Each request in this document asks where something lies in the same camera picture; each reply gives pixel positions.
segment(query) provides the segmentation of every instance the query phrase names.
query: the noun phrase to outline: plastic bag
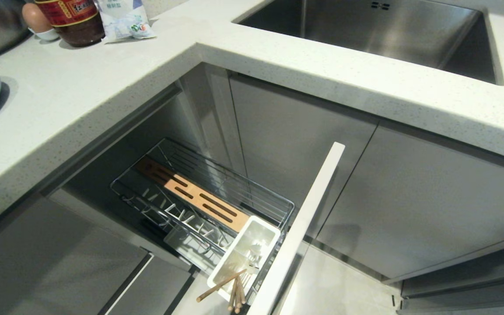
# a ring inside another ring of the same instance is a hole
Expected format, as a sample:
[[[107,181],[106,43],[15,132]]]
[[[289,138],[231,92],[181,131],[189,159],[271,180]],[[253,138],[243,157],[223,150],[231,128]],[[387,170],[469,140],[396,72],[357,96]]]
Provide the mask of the plastic bag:
[[[106,36],[103,42],[156,37],[141,0],[96,0]]]

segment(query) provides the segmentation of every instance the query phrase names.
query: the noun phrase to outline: wire basket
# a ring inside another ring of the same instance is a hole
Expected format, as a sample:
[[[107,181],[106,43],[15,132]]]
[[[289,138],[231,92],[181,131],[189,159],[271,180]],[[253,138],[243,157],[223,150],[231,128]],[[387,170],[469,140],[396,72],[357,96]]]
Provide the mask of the wire basket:
[[[143,158],[154,160],[241,212],[256,215],[280,229],[278,245],[248,294],[253,297],[286,235],[293,202],[170,138],[162,139]],[[138,172],[134,166],[141,159],[116,178],[110,189],[168,233],[165,241],[170,245],[169,241],[176,243],[173,247],[182,256],[210,273],[237,232]],[[194,248],[184,249],[189,243]]]

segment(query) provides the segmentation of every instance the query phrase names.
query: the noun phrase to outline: stainless steel sink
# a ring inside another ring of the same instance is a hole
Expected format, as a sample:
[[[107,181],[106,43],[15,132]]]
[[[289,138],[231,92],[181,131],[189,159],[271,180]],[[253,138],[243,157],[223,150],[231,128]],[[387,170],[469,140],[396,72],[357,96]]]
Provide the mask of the stainless steel sink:
[[[240,24],[498,82],[478,10],[427,0],[275,0]]]

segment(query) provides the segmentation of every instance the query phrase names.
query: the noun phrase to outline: wooden chopstick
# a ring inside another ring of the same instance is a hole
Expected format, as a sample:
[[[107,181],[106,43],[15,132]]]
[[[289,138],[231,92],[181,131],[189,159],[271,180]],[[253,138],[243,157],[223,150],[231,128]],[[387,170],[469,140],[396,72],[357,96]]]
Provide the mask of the wooden chopstick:
[[[236,284],[238,285],[236,289],[238,290],[238,293],[240,295],[240,304],[245,305],[246,296],[244,295],[244,285],[242,284],[242,280],[240,280],[240,277],[236,277]]]
[[[234,308],[234,304],[235,304],[235,299],[236,299],[236,279],[238,279],[238,277],[234,278],[234,282],[232,283],[232,291],[231,291],[231,298],[230,300],[228,301],[228,311],[232,311],[232,309]]]
[[[246,271],[246,269],[243,269],[241,271],[238,271],[238,273],[235,273],[234,275],[224,279],[223,281],[221,281],[220,283],[218,283],[215,287],[212,287],[211,289],[208,289],[208,291],[205,291],[205,293],[203,293],[202,295],[198,296],[196,298],[196,301],[198,302],[201,302],[202,299],[205,299],[206,297],[208,297],[211,293],[217,291],[220,287],[222,287],[223,285],[226,285],[226,283],[228,283],[229,281],[231,281],[232,279],[240,276],[241,273],[244,273]]]
[[[238,277],[236,278],[236,295],[234,295],[234,312],[242,307],[242,298],[240,297],[240,289],[238,289]]]

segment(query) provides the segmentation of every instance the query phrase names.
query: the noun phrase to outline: kitchen counter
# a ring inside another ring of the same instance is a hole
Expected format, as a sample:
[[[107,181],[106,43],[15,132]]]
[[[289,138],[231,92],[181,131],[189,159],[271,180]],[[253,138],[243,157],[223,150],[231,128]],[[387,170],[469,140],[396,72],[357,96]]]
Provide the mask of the kitchen counter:
[[[190,0],[157,38],[74,49],[29,38],[0,56],[0,214],[50,172],[200,62],[504,155],[504,85],[231,23],[266,0]],[[504,83],[504,1],[486,13]]]

